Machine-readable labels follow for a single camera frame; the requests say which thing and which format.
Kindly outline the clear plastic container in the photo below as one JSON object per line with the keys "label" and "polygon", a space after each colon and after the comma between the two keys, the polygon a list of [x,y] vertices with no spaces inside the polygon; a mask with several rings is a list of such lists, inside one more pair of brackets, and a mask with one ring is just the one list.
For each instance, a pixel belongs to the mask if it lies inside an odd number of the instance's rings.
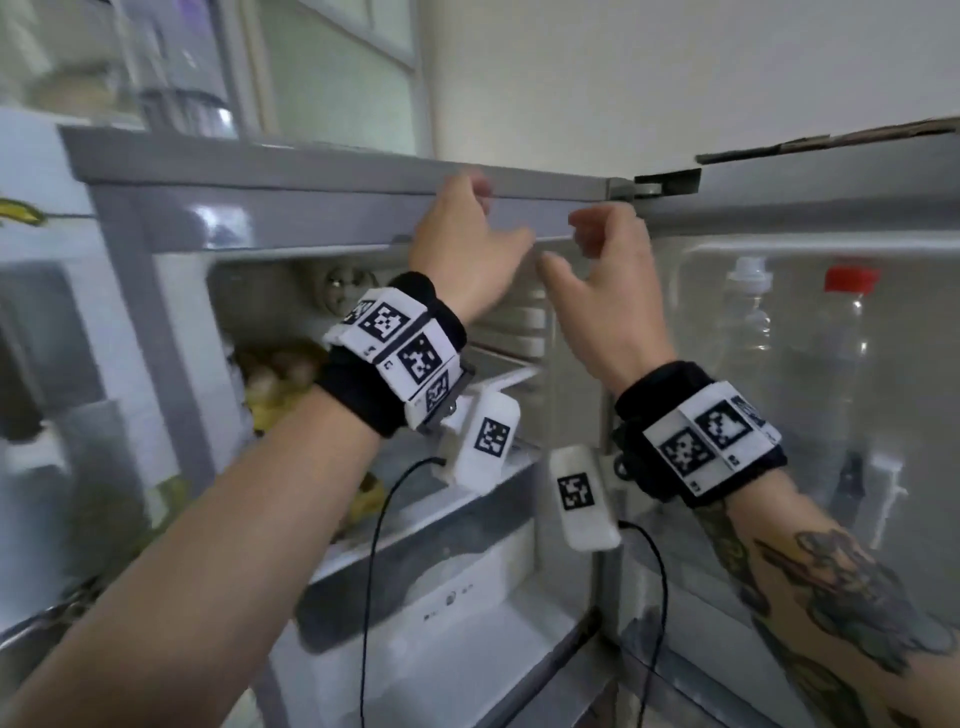
{"label": "clear plastic container", "polygon": [[236,140],[211,0],[107,0],[130,92],[152,133]]}

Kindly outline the person's left forearm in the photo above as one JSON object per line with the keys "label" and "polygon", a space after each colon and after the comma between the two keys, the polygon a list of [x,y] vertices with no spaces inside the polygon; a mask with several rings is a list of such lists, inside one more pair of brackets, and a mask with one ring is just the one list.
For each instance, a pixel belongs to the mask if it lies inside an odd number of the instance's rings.
{"label": "person's left forearm", "polygon": [[306,394],[68,630],[0,728],[219,728],[266,664],[380,444],[326,391]]}

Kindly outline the person's left hand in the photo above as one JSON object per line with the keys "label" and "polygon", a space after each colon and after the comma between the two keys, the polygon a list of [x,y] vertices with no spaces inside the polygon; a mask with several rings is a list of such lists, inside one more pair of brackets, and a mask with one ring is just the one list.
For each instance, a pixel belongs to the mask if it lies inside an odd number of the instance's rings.
{"label": "person's left hand", "polygon": [[502,300],[527,257],[498,259],[501,229],[488,221],[492,190],[479,171],[450,176],[417,225],[409,253],[409,269],[426,275],[465,327]]}

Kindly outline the person's right forearm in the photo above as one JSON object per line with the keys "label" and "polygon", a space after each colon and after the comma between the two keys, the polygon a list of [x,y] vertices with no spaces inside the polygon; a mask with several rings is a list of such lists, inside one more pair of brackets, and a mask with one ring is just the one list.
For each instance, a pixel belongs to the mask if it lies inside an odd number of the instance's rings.
{"label": "person's right forearm", "polygon": [[960,728],[960,631],[784,470],[693,513],[817,728]]}

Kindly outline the white framed window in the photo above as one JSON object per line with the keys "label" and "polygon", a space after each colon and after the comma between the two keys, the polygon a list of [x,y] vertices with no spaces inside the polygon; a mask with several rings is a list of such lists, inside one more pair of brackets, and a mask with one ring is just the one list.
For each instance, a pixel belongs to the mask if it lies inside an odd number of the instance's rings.
{"label": "white framed window", "polygon": [[231,1],[253,134],[434,156],[419,0]]}

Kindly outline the grey refrigerator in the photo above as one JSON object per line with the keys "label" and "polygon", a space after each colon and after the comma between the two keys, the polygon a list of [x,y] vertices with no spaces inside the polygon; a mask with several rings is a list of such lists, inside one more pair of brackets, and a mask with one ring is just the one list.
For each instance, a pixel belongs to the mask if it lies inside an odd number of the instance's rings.
{"label": "grey refrigerator", "polygon": [[[130,364],[102,364],[109,385],[137,375],[124,424],[145,484],[183,477],[210,485],[254,441],[241,404],[238,346],[321,343],[339,319],[309,297],[312,263],[353,265],[380,285],[399,273],[415,225],[452,164],[377,152],[63,127],[74,177],[86,187],[134,346]],[[613,406],[563,341],[532,260],[507,299],[470,330],[473,385],[519,400],[513,446],[540,451],[515,501],[484,518],[456,515],[376,555],[412,558],[413,577],[444,548],[483,553],[534,522],[534,572],[497,606],[385,680],[361,678],[341,656],[304,647],[293,616],[244,699],[263,728],[599,728],[617,723],[618,650],[598,606],[616,584],[617,555],[565,541],[549,481],[551,451],[605,451]],[[360,564],[333,574],[359,581]]]}

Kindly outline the yellow food bag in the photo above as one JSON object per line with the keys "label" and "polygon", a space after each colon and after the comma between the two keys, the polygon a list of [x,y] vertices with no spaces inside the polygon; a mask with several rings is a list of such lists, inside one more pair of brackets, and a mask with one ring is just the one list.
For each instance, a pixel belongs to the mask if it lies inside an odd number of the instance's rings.
{"label": "yellow food bag", "polygon": [[241,405],[254,436],[264,436],[292,411],[316,383],[328,359],[326,349],[306,339],[285,346],[234,349],[232,363],[240,378]]}

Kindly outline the glass fridge shelf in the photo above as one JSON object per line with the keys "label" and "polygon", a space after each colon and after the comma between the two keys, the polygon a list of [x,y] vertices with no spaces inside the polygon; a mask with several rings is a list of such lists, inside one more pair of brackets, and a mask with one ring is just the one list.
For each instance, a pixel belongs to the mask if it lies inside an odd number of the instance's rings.
{"label": "glass fridge shelf", "polygon": [[[442,485],[428,473],[427,467],[418,469],[403,483],[403,488],[409,491],[398,491],[390,501],[378,546],[390,547],[456,515],[484,519],[488,512],[504,509],[514,502],[524,509],[529,489],[525,473],[537,463],[540,455],[540,450],[529,443],[514,445],[507,459],[507,479],[486,495]],[[350,525],[327,549],[309,583],[321,582],[368,559],[378,517],[378,509],[371,507],[365,516]]]}

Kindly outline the brown cardboard sheet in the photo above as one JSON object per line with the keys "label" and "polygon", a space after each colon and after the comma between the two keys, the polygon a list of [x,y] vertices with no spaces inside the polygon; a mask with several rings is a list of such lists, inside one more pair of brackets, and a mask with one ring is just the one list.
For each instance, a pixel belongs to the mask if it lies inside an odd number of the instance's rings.
{"label": "brown cardboard sheet", "polygon": [[697,164],[711,165],[740,162],[790,154],[853,147],[922,137],[960,135],[960,115],[923,119],[915,122],[873,127],[843,134],[803,137],[765,147],[697,154]]}

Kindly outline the grey refrigerator door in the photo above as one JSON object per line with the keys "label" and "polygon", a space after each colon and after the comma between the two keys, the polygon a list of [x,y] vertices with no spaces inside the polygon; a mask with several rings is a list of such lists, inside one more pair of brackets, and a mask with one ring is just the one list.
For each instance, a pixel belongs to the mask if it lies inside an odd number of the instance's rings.
{"label": "grey refrigerator door", "polygon": [[[893,569],[914,601],[960,627],[960,134],[602,178],[595,198],[634,203],[654,236],[669,315],[709,362],[722,264],[766,259],[779,289],[773,360],[757,396],[808,490],[813,441],[804,345],[834,264],[880,277],[867,297],[869,351],[854,397],[842,481],[827,510]],[[778,674],[713,547],[679,500],[661,504],[607,474],[630,527],[620,638],[637,728],[815,728]]]}

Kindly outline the black wristband with marker tiles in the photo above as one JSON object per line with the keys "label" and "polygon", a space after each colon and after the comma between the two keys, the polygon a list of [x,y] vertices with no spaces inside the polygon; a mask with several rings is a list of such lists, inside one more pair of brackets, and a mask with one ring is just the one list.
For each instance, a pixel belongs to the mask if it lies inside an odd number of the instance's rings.
{"label": "black wristband with marker tiles", "polygon": [[475,368],[466,330],[423,273],[369,289],[324,335],[316,383],[384,439],[429,431],[456,407]]}
{"label": "black wristband with marker tiles", "polygon": [[774,425],[731,383],[690,361],[646,374],[614,410],[621,473],[662,503],[714,504],[788,463]]}

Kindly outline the clear bottle with white cap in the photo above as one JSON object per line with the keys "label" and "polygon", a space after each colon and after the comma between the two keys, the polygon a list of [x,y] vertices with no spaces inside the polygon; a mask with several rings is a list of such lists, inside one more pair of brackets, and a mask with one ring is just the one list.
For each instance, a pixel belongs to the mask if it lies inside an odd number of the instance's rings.
{"label": "clear bottle with white cap", "polygon": [[739,257],[726,274],[713,327],[709,370],[748,398],[762,392],[773,360],[772,320],[764,309],[773,278],[765,257]]}

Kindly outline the person's right hand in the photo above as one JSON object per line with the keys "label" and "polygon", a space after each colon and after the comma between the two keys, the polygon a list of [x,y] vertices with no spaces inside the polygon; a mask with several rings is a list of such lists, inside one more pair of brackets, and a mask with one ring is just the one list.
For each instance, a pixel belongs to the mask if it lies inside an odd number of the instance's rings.
{"label": "person's right hand", "polygon": [[677,359],[650,236],[635,208],[623,201],[576,210],[568,223],[593,261],[586,279],[594,289],[594,310],[555,315],[575,357],[618,397]]}

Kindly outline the white thermostat dial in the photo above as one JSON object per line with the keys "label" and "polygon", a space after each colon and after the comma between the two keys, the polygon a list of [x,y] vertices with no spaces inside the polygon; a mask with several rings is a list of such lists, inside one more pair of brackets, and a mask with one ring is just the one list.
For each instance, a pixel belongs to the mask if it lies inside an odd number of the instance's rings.
{"label": "white thermostat dial", "polygon": [[379,282],[374,272],[364,268],[315,262],[306,273],[306,286],[316,308],[342,319]]}

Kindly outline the clear bottle with red cap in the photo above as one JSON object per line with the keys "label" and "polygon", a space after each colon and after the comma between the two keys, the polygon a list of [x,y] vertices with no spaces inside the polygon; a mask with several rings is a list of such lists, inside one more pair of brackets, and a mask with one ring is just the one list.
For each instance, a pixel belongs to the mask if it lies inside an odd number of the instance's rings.
{"label": "clear bottle with red cap", "polygon": [[863,264],[830,266],[803,343],[810,357],[806,433],[813,441],[806,486],[824,509],[839,489],[853,439],[859,374],[869,352],[864,309],[880,276],[878,269]]}

